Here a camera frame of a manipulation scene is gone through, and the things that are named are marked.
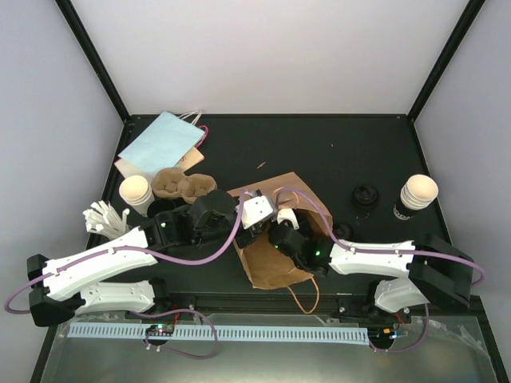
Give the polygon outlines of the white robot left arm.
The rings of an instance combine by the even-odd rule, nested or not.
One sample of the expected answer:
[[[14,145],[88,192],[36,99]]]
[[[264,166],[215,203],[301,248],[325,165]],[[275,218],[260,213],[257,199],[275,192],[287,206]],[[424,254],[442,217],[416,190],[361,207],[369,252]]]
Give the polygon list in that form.
[[[98,311],[147,312],[163,318],[172,300],[155,290],[148,277],[128,283],[109,279],[160,261],[183,266],[210,263],[231,243],[244,247],[254,242],[274,213],[275,205],[260,191],[233,197],[214,190],[190,205],[161,211],[88,251],[60,259],[34,255],[27,260],[29,313],[38,327]]]

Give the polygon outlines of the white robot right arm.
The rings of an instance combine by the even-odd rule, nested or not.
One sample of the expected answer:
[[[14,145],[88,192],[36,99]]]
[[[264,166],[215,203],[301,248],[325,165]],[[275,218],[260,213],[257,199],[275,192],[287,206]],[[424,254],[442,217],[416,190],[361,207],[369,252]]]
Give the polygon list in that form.
[[[410,306],[469,307],[473,260],[436,235],[400,243],[354,243],[336,232],[316,234],[306,220],[279,218],[269,227],[268,241],[298,269],[316,276],[334,271],[381,277],[362,303],[373,322]]]

